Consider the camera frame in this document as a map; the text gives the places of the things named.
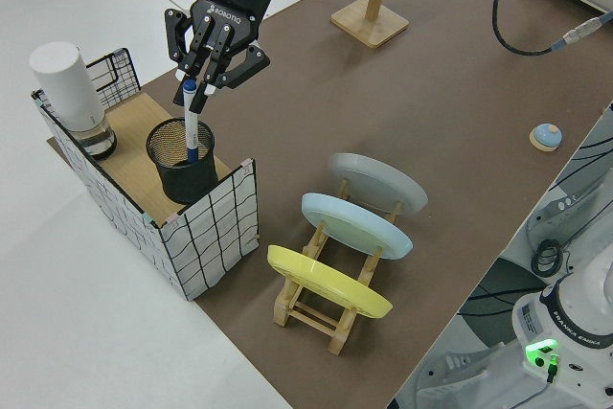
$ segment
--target wooden mug stand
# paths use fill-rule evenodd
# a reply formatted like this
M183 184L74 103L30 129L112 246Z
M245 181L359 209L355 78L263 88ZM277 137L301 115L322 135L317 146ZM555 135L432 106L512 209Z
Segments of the wooden mug stand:
M381 5L383 0L356 0L332 14L331 22L370 48L400 34L409 21Z

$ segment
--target grid pattern box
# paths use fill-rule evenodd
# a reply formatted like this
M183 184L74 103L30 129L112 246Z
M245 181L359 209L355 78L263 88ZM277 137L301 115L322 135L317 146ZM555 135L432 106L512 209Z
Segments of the grid pattern box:
M87 69L105 109L140 91L127 49L102 57ZM37 90L32 96L66 160L102 212L185 299L213 287L258 247L253 159L242 162L207 195L158 226L61 125L44 92Z

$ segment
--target green light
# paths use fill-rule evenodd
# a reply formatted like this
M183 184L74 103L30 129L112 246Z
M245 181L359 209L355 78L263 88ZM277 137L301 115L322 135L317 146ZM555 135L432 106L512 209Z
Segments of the green light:
M534 361L540 356L543 357L546 353L549 353L557 349L557 341L555 339L545 339L539 342L526 346L526 357L528 361L534 364ZM552 359L557 361L557 356L553 355Z

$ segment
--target robotic arm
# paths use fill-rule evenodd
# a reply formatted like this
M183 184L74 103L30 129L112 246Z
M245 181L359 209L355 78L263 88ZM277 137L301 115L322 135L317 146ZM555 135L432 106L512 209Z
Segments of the robotic arm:
M183 81L197 80L209 60L190 105L191 112L199 114L217 89L236 88L270 63L256 42L270 1L196 0L190 8L191 16L166 10L169 56L185 73ZM188 49L185 34L189 28L193 30L193 40ZM245 52L244 61L228 70L232 58L241 52ZM183 105L182 84L174 102Z

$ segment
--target light blue plate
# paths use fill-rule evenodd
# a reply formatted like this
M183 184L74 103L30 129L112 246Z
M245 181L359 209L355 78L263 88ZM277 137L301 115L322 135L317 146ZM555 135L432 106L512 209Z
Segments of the light blue plate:
M414 215L428 202L421 186L389 165L356 153L336 153L329 158L333 177L349 181L352 201L391 213L400 201L400 215Z
M402 259L413 242L394 224L349 201L321 193L303 196L303 215L315 227L350 248L372 255L382 248L382 259Z

